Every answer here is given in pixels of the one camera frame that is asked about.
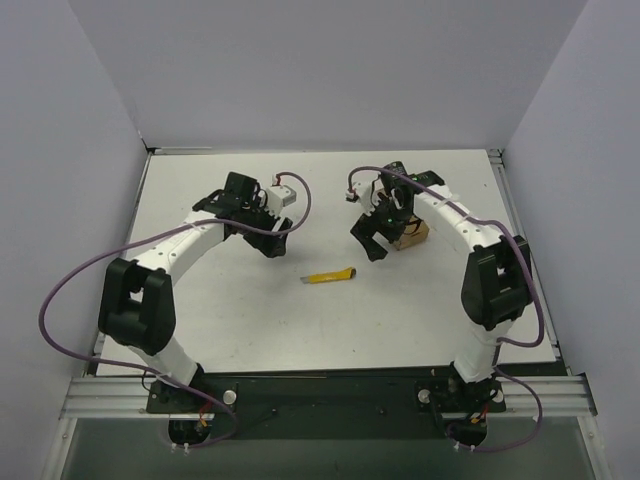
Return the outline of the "yellow utility knife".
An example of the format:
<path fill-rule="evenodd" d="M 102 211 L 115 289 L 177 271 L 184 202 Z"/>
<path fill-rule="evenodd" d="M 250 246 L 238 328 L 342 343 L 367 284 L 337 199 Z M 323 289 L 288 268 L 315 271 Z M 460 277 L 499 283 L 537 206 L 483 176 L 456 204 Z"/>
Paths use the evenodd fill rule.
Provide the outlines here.
<path fill-rule="evenodd" d="M 316 273 L 304 276 L 301 277 L 300 280 L 303 284 L 316 285 L 351 280 L 356 276 L 356 273 L 357 270 L 354 267 L 348 267 L 340 271 Z"/>

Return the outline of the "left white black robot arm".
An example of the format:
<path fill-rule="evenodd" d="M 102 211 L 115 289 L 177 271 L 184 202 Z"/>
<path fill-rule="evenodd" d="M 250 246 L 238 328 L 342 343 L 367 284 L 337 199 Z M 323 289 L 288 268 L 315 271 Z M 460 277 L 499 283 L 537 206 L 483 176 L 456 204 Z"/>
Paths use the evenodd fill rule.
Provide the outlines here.
<path fill-rule="evenodd" d="M 99 331 L 133 351 L 163 381 L 175 380 L 169 398 L 179 409 L 199 408 L 205 387 L 195 380 L 202 368 L 175 337 L 174 285 L 205 253 L 233 235 L 267 258 L 284 255 L 293 221 L 281 213 L 296 197 L 289 186 L 264 188 L 252 177 L 231 172 L 223 188 L 193 205 L 183 230 L 131 260 L 117 258 L 108 265 Z"/>

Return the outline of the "brown cardboard express box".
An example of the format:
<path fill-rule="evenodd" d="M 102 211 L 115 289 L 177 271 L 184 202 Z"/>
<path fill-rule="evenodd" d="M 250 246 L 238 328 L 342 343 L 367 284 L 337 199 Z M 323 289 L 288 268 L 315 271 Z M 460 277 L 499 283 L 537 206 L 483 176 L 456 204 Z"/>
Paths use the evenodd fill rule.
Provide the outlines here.
<path fill-rule="evenodd" d="M 415 196 L 409 195 L 407 188 L 396 188 L 393 193 L 400 195 L 400 199 L 387 194 L 383 189 L 376 191 L 379 203 L 376 208 L 376 232 L 384 237 L 387 226 L 403 224 L 406 229 L 402 242 L 392 245 L 396 250 L 404 250 L 424 242 L 429 234 L 429 227 L 414 213 Z"/>

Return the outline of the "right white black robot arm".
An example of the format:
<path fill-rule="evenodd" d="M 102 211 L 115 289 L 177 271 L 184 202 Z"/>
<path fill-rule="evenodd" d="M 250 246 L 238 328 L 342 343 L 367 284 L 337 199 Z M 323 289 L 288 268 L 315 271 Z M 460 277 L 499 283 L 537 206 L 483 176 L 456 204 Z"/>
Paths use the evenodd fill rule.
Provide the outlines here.
<path fill-rule="evenodd" d="M 465 257 L 460 298 L 471 334 L 453 367 L 468 384 L 487 380 L 498 346 L 534 300 L 527 241 L 498 221 L 475 218 L 431 170 L 410 174 L 403 163 L 392 162 L 373 171 L 377 176 L 369 183 L 348 182 L 347 201 L 362 208 L 351 235 L 375 262 L 388 254 L 377 236 L 397 242 L 419 219 Z"/>

